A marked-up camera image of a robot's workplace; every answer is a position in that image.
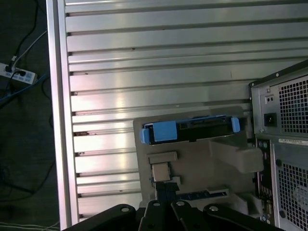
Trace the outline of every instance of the metal side panel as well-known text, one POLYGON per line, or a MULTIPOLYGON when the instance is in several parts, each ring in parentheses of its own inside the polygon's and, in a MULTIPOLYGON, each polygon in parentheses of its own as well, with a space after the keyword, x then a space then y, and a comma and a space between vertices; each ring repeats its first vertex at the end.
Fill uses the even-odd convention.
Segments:
POLYGON ((224 106, 308 57, 302 0, 47 0, 61 229, 141 200, 132 121, 224 106))

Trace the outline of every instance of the black mount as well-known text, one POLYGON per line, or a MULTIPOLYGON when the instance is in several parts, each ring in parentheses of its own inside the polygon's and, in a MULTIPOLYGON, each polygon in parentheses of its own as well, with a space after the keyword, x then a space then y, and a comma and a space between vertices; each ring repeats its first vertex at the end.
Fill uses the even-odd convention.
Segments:
POLYGON ((210 204, 203 211, 186 201, 150 201, 137 211, 116 205, 66 231, 282 231, 222 205, 210 204))

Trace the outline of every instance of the blue cable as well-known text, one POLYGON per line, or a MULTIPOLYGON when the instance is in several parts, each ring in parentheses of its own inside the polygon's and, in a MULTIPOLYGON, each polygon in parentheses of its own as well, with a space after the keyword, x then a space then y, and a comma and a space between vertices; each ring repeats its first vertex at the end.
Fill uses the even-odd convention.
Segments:
POLYGON ((39 78, 34 84, 29 85, 28 87, 25 87, 25 88, 23 88, 23 89, 21 89, 21 90, 15 92, 15 93, 11 94, 11 95, 8 95, 8 96, 6 96, 6 97, 3 97, 2 99, 0 99, 0 102, 3 101, 3 100, 8 99, 8 98, 10 98, 10 97, 12 97, 12 96, 14 96, 14 95, 20 94, 20 93, 22 93, 22 92, 24 92, 24 91, 26 91, 26 90, 28 90, 28 89, 30 89, 30 88, 32 88, 32 87, 34 87, 37 83, 39 83, 41 80, 43 80, 47 75, 48 75, 48 73, 43 74, 43 75, 41 76, 41 78, 39 78))

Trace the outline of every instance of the electrical outlet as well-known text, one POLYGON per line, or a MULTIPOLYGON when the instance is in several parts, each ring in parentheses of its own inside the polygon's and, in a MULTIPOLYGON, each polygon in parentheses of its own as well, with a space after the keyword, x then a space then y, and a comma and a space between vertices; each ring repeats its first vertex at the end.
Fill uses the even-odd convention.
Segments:
POLYGON ((15 70, 12 72, 7 72, 5 71, 6 66, 7 66, 6 64, 0 64, 0 76, 11 78, 14 71, 24 71, 26 73, 24 76, 21 76, 20 74, 15 74, 13 76, 13 79, 23 82, 23 83, 27 83, 27 84, 33 84, 38 77, 37 74, 33 72, 26 71, 26 70, 19 69, 19 68, 15 68, 15 70))

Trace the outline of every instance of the dark floor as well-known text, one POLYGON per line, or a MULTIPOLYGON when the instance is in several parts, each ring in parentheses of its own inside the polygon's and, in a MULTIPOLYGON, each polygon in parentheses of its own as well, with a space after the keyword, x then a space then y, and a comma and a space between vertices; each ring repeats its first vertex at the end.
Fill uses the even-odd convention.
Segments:
MULTIPOLYGON (((45 1, 38 2, 46 11, 45 1)), ((0 1, 0 63, 10 61, 18 43, 31 30, 35 6, 34 0, 0 1)), ((38 18, 37 28, 25 41, 21 52, 46 30, 46 15, 39 11, 38 18)), ((35 72, 38 76, 48 72, 47 35, 35 44, 17 67, 35 72)), ((7 81, 8 78, 0 77, 2 86, 7 81)), ((12 83, 17 88, 27 86, 15 81, 12 83)), ((50 95, 49 79, 44 88, 50 95)), ((5 172, 10 182, 35 190, 45 178, 55 159, 50 115, 51 102, 43 95, 41 82, 0 109, 0 170, 5 172)), ((17 202, 4 202, 27 195, 0 184, 0 221, 50 226, 59 220, 55 167, 37 194, 17 202)))

